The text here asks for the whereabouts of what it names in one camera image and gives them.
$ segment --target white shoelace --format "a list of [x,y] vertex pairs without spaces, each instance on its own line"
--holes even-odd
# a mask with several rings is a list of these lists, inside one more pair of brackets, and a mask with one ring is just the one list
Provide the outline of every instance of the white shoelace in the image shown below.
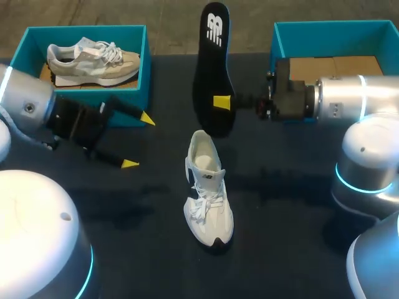
[[199,198],[195,200],[195,207],[190,210],[190,214],[193,219],[197,221],[205,221],[206,213],[209,209],[214,207],[221,207],[223,205],[222,194],[223,183],[220,184],[219,190],[217,192],[209,192],[203,188],[200,188],[195,182],[194,187],[197,190]]
[[102,52],[102,54],[96,56],[95,59],[104,58],[105,64],[117,64],[123,59],[122,50],[118,48],[114,42],[111,42],[111,44],[109,44],[108,42],[97,42],[95,44],[95,47]]

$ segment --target beige sneaker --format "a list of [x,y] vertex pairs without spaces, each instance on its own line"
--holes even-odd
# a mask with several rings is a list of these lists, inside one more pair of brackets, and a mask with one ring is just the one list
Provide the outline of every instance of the beige sneaker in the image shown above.
[[96,83],[118,85],[137,74],[140,55],[125,52],[111,42],[94,42],[83,37],[72,47],[50,45],[47,63],[55,74],[56,86]]

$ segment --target black robot end effector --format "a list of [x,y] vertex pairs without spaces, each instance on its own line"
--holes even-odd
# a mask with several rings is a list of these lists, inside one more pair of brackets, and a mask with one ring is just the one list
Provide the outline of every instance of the black robot end effector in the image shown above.
[[304,81],[290,79],[289,59],[277,59],[275,72],[266,74],[260,96],[237,94],[236,108],[255,108],[260,119],[304,120],[314,116],[315,90]]
[[315,90],[304,81],[290,79],[289,59],[277,59],[271,77],[271,120],[304,120],[314,116]]
[[92,107],[64,97],[57,97],[46,127],[55,136],[70,140],[82,147],[88,158],[97,158],[111,164],[121,164],[124,159],[97,149],[110,119],[115,112],[143,119],[145,112],[133,105],[123,103],[117,97],[110,97],[99,107]]

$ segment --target concrete floor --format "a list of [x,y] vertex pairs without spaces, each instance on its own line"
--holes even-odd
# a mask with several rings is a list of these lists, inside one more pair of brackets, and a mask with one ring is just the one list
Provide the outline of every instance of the concrete floor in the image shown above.
[[[145,24],[152,54],[194,54],[209,0],[0,0],[0,57],[11,57],[28,26]],[[224,0],[230,52],[268,52],[277,21],[391,19],[397,0]]]

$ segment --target shoe box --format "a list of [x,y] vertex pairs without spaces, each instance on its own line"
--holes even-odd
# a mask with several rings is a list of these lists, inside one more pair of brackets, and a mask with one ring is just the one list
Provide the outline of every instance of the shoe box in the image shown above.
[[279,22],[270,69],[290,58],[290,77],[313,85],[320,77],[399,75],[399,33],[391,21]]
[[[60,47],[75,45],[82,37],[91,40],[114,42],[117,47],[140,54],[140,69],[133,80],[117,87],[84,85],[81,87],[55,87],[57,95],[91,105],[99,105],[111,96],[145,110],[151,77],[151,55],[146,26],[65,26],[28,27],[11,61],[11,66],[52,84],[46,64],[47,48],[50,44]],[[111,126],[144,126],[139,120],[116,113]]]

